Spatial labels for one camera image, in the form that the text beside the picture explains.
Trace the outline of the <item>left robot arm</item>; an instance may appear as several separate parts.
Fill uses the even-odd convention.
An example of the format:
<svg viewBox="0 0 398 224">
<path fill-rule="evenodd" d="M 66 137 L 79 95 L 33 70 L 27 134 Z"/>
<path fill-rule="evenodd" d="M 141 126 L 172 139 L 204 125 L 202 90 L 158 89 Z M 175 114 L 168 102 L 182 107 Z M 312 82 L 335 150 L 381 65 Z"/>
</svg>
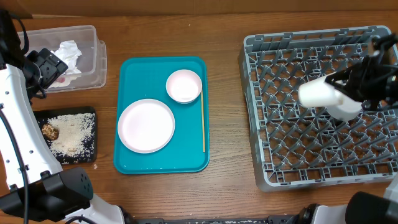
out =
<svg viewBox="0 0 398 224">
<path fill-rule="evenodd" d="M 1 155 L 10 192 L 1 210 L 24 223 L 51 220 L 65 223 L 133 223 L 122 207 L 95 195 L 84 169 L 63 170 L 50 151 L 31 107 L 67 65 L 48 49 L 29 52 L 13 21 L 1 10 Z"/>
</svg>

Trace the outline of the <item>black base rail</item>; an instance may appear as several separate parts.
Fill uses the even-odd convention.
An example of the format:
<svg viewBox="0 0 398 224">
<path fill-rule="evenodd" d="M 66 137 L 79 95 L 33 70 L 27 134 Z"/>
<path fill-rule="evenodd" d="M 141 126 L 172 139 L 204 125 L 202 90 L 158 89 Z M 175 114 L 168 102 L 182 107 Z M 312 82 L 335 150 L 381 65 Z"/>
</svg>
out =
<svg viewBox="0 0 398 224">
<path fill-rule="evenodd" d="M 265 218 L 213 218 L 165 220 L 163 218 L 132 218 L 132 224 L 292 224 L 298 215 L 271 215 Z"/>
</svg>

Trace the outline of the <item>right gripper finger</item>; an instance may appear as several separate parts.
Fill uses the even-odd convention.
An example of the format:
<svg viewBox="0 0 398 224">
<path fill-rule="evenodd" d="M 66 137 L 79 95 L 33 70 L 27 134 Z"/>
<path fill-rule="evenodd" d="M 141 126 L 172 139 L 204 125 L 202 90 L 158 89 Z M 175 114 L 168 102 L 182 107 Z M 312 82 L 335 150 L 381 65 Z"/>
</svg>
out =
<svg viewBox="0 0 398 224">
<path fill-rule="evenodd" d="M 334 89 L 340 91 L 342 94 L 346 95 L 347 97 L 351 98 L 352 100 L 357 100 L 358 95 L 355 89 L 352 89 L 349 85 L 341 85 L 339 83 L 333 84 Z"/>
<path fill-rule="evenodd" d="M 351 71 L 350 70 L 342 70 L 339 72 L 333 72 L 326 76 L 325 83 L 328 83 L 333 86 L 337 85 L 350 85 L 352 83 L 350 79 Z"/>
</svg>

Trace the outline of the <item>rice pile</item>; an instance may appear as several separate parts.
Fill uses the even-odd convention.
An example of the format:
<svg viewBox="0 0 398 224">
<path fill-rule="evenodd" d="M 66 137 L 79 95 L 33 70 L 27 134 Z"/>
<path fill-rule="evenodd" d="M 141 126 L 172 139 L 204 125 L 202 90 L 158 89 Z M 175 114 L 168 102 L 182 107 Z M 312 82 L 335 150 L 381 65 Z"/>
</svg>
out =
<svg viewBox="0 0 398 224">
<path fill-rule="evenodd" d="M 58 138 L 50 140 L 49 146 L 55 156 L 86 157 L 93 152 L 94 113 L 60 115 L 48 124 L 58 131 Z"/>
</svg>

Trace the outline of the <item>white tissue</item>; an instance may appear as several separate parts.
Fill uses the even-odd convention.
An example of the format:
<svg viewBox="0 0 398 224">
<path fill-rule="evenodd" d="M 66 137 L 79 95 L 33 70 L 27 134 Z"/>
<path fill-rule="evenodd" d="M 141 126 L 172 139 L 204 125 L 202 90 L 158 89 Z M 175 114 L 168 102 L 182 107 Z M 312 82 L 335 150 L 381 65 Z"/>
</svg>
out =
<svg viewBox="0 0 398 224">
<path fill-rule="evenodd" d="M 78 48 L 74 40 L 63 41 L 60 43 L 58 50 L 52 51 L 60 60 L 62 60 L 67 66 L 65 72 L 66 75 L 77 74 L 81 71 L 77 69 L 76 63 L 82 52 Z"/>
</svg>

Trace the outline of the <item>large white plate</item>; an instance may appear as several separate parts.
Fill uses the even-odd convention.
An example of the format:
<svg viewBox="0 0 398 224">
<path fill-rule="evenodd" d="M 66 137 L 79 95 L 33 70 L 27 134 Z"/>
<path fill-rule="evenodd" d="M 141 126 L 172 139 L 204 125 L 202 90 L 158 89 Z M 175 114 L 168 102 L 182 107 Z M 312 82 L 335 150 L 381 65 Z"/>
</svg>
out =
<svg viewBox="0 0 398 224">
<path fill-rule="evenodd" d="M 175 131 L 170 108 L 155 99 L 130 104 L 118 120 L 118 136 L 129 150 L 149 154 L 165 147 Z"/>
</svg>

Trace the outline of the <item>brown food scrap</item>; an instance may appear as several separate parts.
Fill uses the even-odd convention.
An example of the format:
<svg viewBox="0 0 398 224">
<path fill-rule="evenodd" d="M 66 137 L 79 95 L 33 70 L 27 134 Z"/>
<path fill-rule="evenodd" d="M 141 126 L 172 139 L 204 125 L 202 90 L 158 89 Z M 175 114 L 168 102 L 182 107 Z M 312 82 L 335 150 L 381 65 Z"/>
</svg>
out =
<svg viewBox="0 0 398 224">
<path fill-rule="evenodd" d="M 42 126 L 42 134 L 49 140 L 54 141 L 59 137 L 59 130 L 51 124 L 44 124 Z"/>
</svg>

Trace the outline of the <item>teal serving tray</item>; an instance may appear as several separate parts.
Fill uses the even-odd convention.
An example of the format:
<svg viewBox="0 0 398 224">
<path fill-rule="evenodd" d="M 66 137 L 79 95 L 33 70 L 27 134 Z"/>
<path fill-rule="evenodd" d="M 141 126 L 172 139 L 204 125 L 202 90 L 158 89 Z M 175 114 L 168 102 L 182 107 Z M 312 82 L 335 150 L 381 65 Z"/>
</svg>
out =
<svg viewBox="0 0 398 224">
<path fill-rule="evenodd" d="M 191 70 L 203 85 L 206 152 L 203 153 L 200 96 L 192 103 L 180 104 L 166 91 L 168 77 L 177 70 Z M 200 172 L 210 161 L 208 82 L 205 62 L 194 56 L 144 57 L 126 60 L 120 69 L 116 116 L 133 102 L 155 99 L 174 114 L 175 132 L 162 149 L 139 154 L 129 150 L 119 136 L 114 143 L 114 166 L 122 174 L 168 174 Z"/>
</svg>

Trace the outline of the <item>wooden chopstick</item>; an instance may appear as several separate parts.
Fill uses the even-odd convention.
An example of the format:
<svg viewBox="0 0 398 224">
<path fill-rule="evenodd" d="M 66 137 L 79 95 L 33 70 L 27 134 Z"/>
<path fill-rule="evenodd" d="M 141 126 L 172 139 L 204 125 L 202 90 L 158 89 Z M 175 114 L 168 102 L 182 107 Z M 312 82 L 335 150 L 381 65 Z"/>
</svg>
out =
<svg viewBox="0 0 398 224">
<path fill-rule="evenodd" d="M 201 101 L 201 127 L 202 127 L 202 140 L 203 140 L 203 153 L 206 152 L 206 135 L 205 135 L 205 113 L 204 113 L 204 99 L 203 99 L 203 89 L 200 93 Z"/>
</svg>

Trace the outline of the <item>grey bowl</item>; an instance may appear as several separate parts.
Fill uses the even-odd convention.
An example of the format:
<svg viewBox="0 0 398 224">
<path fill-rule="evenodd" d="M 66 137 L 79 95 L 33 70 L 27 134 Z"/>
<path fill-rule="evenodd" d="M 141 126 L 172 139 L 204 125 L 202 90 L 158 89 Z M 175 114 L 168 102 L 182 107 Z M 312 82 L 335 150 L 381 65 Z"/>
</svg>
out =
<svg viewBox="0 0 398 224">
<path fill-rule="evenodd" d="M 356 118 L 362 110 L 361 102 L 345 99 L 342 105 L 328 106 L 326 111 L 340 121 L 350 121 Z"/>
</svg>

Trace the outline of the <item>clear plastic waste bin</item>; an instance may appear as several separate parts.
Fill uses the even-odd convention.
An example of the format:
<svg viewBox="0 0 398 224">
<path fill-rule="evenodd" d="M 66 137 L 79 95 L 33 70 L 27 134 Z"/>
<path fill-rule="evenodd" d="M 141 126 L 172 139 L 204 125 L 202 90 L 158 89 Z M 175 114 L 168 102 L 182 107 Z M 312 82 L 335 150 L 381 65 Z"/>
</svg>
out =
<svg viewBox="0 0 398 224">
<path fill-rule="evenodd" d="M 79 78 L 72 80 L 71 84 L 65 87 L 48 88 L 47 93 L 101 88 L 105 85 L 107 73 L 106 45 L 98 39 L 94 26 L 29 30 L 27 36 L 29 37 L 30 51 L 40 51 L 46 48 L 55 52 L 61 42 L 74 40 L 82 52 L 76 63 L 77 69 L 81 72 L 69 74 L 78 75 Z"/>
</svg>

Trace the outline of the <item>grey dishwasher rack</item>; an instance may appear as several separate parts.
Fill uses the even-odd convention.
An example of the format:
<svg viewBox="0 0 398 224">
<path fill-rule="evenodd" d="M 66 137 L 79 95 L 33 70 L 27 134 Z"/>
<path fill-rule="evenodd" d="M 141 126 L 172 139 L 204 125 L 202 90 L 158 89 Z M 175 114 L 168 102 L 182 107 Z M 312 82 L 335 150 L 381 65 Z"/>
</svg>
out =
<svg viewBox="0 0 398 224">
<path fill-rule="evenodd" d="M 299 103 L 301 84 L 362 61 L 385 26 L 249 35 L 239 54 L 256 184 L 262 191 L 384 182 L 397 173 L 397 111 L 351 121 Z"/>
</svg>

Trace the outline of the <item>red snack wrapper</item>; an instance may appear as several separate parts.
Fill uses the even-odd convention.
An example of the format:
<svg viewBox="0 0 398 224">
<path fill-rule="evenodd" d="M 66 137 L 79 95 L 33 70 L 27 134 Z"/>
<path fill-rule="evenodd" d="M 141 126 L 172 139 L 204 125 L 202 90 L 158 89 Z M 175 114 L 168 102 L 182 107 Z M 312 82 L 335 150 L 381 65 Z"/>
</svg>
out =
<svg viewBox="0 0 398 224">
<path fill-rule="evenodd" d="M 71 84 L 72 80 L 79 78 L 78 75 L 61 75 L 55 82 L 53 82 L 49 88 L 61 88 Z"/>
</svg>

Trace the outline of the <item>small pink saucer plate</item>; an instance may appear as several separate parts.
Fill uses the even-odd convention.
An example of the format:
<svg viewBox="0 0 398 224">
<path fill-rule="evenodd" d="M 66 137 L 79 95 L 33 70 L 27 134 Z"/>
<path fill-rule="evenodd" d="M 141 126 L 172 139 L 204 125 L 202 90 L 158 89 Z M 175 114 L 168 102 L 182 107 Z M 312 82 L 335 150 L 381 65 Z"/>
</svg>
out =
<svg viewBox="0 0 398 224">
<path fill-rule="evenodd" d="M 196 100 L 202 91 L 202 80 L 191 70 L 177 70 L 166 81 L 169 97 L 181 104 L 189 104 Z"/>
</svg>

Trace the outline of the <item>white cup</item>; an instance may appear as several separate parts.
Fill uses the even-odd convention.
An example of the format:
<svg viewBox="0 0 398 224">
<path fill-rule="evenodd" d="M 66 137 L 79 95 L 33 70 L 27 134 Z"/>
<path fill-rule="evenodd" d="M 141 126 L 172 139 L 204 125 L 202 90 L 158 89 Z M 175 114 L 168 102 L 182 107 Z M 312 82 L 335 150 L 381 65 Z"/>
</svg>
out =
<svg viewBox="0 0 398 224">
<path fill-rule="evenodd" d="M 325 80 L 326 76 L 299 86 L 298 99 L 302 106 L 311 108 L 343 104 L 343 94 Z"/>
</svg>

